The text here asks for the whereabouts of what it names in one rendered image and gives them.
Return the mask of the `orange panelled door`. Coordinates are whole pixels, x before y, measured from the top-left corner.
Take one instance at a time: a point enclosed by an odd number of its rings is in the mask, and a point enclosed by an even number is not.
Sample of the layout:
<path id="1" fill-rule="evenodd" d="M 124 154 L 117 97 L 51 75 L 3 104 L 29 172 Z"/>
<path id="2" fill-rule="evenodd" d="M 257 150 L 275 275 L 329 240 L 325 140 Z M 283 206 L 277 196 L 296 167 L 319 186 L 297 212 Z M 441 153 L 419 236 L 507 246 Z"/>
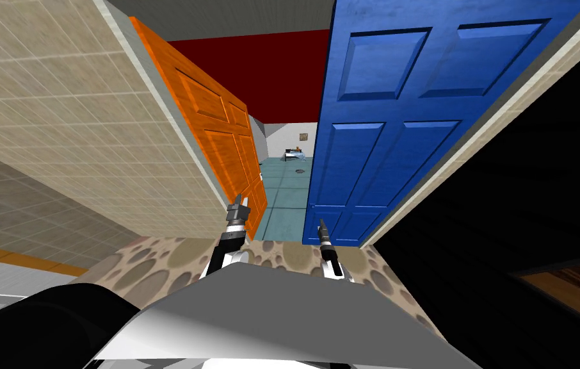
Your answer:
<path id="1" fill-rule="evenodd" d="M 240 194 L 254 238 L 267 199 L 246 105 L 136 17 L 130 18 L 228 204 Z"/>

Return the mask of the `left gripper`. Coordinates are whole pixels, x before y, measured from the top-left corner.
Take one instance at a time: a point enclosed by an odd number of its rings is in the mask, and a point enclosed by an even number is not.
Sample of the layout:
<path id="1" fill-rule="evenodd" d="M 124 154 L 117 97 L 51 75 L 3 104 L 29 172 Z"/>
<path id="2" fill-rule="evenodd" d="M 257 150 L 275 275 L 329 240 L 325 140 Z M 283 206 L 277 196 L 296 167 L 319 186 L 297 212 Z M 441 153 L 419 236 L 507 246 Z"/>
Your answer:
<path id="1" fill-rule="evenodd" d="M 226 220 L 233 224 L 235 221 L 245 222 L 250 216 L 250 208 L 248 207 L 248 197 L 245 197 L 242 201 L 242 194 L 239 193 L 233 204 L 227 206 L 227 216 Z"/>

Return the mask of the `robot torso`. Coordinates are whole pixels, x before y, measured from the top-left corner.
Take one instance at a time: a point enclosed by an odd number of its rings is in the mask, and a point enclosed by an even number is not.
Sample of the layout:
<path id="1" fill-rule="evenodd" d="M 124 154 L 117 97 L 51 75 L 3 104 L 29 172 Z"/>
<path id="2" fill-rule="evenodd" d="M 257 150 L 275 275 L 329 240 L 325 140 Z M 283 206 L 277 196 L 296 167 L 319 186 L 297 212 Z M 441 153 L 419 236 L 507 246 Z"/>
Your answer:
<path id="1" fill-rule="evenodd" d="M 481 369 L 362 284 L 233 263 L 135 315 L 97 359 L 272 359 Z"/>

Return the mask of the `blue panelled door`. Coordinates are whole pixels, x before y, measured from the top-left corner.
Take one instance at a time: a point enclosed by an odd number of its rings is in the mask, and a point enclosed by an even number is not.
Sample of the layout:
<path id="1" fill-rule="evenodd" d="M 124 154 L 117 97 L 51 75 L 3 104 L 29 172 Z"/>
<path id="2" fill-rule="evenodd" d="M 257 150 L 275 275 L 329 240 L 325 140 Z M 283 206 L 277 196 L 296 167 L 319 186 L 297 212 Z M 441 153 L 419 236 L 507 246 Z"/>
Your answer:
<path id="1" fill-rule="evenodd" d="M 302 241 L 371 236 L 580 0 L 335 0 Z"/>

